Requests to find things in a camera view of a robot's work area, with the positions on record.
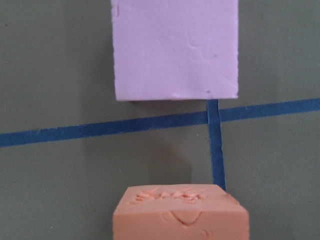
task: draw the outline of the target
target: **gray surface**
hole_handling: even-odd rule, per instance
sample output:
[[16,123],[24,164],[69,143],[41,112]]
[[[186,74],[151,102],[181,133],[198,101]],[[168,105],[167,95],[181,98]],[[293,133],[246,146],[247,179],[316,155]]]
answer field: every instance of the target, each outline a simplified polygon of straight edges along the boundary
[[[320,97],[320,2],[240,0],[239,99]],[[0,0],[0,133],[204,111],[116,102],[108,0]],[[320,239],[319,112],[222,125],[251,240]],[[127,186],[210,183],[206,125],[0,148],[0,239],[111,239]]]

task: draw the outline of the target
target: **blue tape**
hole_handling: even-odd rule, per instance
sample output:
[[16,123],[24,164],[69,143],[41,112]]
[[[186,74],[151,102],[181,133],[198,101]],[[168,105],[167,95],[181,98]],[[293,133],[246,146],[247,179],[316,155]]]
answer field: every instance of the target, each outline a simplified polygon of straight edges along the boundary
[[213,183],[226,190],[224,154],[218,100],[207,101],[208,128],[211,147]]
[[320,98],[220,109],[221,122],[320,111]]
[[206,111],[0,134],[0,147],[168,129],[208,123]]

